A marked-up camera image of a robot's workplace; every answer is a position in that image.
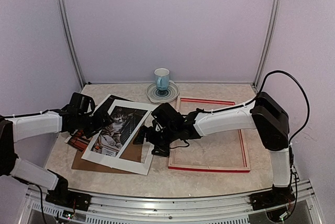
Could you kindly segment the white mat board passe-partout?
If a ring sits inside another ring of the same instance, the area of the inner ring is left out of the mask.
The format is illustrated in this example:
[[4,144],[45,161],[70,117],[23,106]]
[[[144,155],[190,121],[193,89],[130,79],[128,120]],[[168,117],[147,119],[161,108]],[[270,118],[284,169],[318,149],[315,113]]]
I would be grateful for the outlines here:
[[156,105],[106,97],[95,109],[106,113],[111,124],[103,127],[91,140],[81,159],[111,169],[147,175],[152,162],[152,144],[132,142]]

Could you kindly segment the cat photo print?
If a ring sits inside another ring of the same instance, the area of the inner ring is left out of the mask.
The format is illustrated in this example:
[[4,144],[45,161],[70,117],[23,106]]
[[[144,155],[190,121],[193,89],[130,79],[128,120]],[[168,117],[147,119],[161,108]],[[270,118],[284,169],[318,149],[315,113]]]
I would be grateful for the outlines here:
[[[114,102],[114,100],[127,100],[121,97],[117,97],[114,95],[110,95],[109,98],[104,99],[103,103],[98,106],[97,111],[108,111]],[[110,139],[106,140],[110,148],[114,149],[115,154],[113,157],[116,157],[120,150],[122,150],[123,146],[127,143],[131,134],[135,131],[136,127],[139,125],[141,120],[146,115],[147,110],[128,108],[122,106],[115,106],[111,113],[109,113],[112,123],[111,125],[104,127],[99,135],[109,135]],[[98,153],[98,151],[93,150],[93,146],[91,148],[92,152]]]

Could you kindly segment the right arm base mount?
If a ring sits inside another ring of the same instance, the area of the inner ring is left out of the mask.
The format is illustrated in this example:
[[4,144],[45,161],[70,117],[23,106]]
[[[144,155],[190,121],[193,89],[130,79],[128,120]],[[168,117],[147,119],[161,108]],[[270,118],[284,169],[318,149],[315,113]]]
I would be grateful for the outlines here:
[[273,223],[284,222],[295,209],[297,196],[291,186],[275,187],[268,191],[253,193],[250,202],[253,211],[265,210],[269,221]]

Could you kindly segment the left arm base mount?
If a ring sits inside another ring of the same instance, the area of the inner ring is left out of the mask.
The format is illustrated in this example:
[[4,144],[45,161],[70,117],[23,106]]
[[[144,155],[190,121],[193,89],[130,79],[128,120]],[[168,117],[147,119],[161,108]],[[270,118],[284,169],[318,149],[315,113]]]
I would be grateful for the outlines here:
[[65,196],[61,196],[55,192],[48,192],[46,195],[46,202],[81,211],[88,211],[91,199],[92,196],[89,194],[74,191],[68,191]]

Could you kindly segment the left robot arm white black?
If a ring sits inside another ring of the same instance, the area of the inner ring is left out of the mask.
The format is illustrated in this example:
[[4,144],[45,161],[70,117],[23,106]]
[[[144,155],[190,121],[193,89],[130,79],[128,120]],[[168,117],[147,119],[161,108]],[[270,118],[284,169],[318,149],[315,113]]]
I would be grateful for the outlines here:
[[31,137],[81,130],[87,138],[97,134],[111,124],[108,112],[76,108],[66,105],[27,116],[1,116],[1,176],[13,176],[48,190],[48,194],[61,205],[73,201],[73,193],[68,190],[68,181],[49,170],[19,158],[14,143]]

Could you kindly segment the red wooden picture frame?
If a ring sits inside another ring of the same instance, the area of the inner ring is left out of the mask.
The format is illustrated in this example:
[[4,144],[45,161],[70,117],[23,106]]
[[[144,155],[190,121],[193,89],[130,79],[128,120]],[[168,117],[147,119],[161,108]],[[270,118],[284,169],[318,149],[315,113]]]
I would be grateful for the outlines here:
[[249,173],[250,161],[243,130],[215,133],[189,140],[189,147],[171,144],[168,168],[196,172]]

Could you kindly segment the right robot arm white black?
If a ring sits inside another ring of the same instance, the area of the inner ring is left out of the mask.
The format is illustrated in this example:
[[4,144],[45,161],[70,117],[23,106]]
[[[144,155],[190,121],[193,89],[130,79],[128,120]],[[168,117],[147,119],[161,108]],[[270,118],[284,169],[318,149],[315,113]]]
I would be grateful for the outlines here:
[[169,103],[152,113],[152,126],[142,126],[133,143],[154,145],[152,154],[167,157],[176,140],[200,139],[230,130],[255,129],[269,151],[273,185],[269,191],[251,195],[253,208],[266,208],[296,200],[292,189],[294,155],[289,139],[287,112],[266,92],[238,105],[216,110],[196,109],[182,115]]

